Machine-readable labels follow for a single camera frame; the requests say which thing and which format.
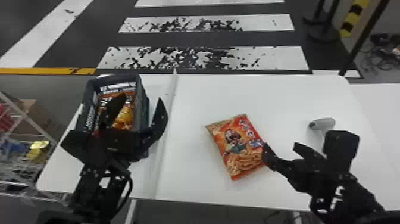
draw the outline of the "stanchion base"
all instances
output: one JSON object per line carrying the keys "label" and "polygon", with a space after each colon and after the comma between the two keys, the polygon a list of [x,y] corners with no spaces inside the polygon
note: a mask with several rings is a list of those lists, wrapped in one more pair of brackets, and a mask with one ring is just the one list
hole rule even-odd
{"label": "stanchion base", "polygon": [[321,25],[325,22],[325,16],[320,15],[319,18],[314,18],[314,13],[306,13],[303,15],[303,22],[307,25]]}
{"label": "stanchion base", "polygon": [[323,26],[313,26],[308,29],[308,36],[319,43],[333,43],[340,39],[339,32],[332,26],[328,28],[326,33],[322,33]]}

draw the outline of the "snack bag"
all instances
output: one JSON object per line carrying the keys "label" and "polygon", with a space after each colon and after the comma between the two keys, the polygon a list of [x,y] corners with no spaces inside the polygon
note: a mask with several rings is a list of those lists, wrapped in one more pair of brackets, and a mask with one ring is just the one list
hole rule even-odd
{"label": "snack bag", "polygon": [[233,181],[262,167],[264,142],[246,114],[206,126],[220,149],[220,154]]}
{"label": "snack bag", "polygon": [[[115,119],[112,126],[122,130],[132,130],[135,122],[135,91],[123,91],[126,94],[127,100],[124,107],[121,109],[117,118]],[[114,97],[121,94],[121,92],[112,92],[102,94],[99,97],[100,107],[98,111],[98,117],[105,109],[105,105],[110,102]]]}

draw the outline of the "cartoon character on packaging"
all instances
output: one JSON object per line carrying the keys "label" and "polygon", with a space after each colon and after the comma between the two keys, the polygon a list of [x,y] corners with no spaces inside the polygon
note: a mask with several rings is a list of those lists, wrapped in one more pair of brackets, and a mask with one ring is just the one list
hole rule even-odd
{"label": "cartoon character on packaging", "polygon": [[226,151],[223,156],[227,156],[230,153],[239,154],[242,150],[246,149],[247,142],[243,141],[242,136],[232,129],[225,131],[225,140],[227,142]]}

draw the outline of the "cardboard box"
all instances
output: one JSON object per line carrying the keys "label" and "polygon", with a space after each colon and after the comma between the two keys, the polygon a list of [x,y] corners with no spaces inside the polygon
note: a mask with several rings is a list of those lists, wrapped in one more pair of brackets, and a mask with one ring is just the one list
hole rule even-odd
{"label": "cardboard box", "polygon": [[[63,135],[65,129],[67,128],[64,125],[59,124],[55,121],[54,117],[48,113],[48,111],[38,103],[35,99],[21,99],[23,103],[23,108],[27,113],[28,117],[30,117],[37,125],[39,125],[47,134],[53,137],[56,141],[60,140],[60,137]],[[31,135],[40,135],[40,133],[27,121],[23,120],[13,131],[16,134],[31,134]],[[29,135],[11,135],[13,139],[21,140],[21,141],[38,141],[40,138]]]}

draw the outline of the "black box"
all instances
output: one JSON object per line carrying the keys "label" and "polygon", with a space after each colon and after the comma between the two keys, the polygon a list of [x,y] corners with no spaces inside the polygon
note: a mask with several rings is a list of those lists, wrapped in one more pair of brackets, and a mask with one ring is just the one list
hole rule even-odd
{"label": "black box", "polygon": [[135,91],[135,123],[132,131],[139,131],[149,126],[149,98],[142,86],[142,79],[138,74],[114,74],[107,77],[92,79],[87,82],[83,96],[82,112],[78,117],[75,130],[91,133],[96,128],[99,97],[104,93]]}

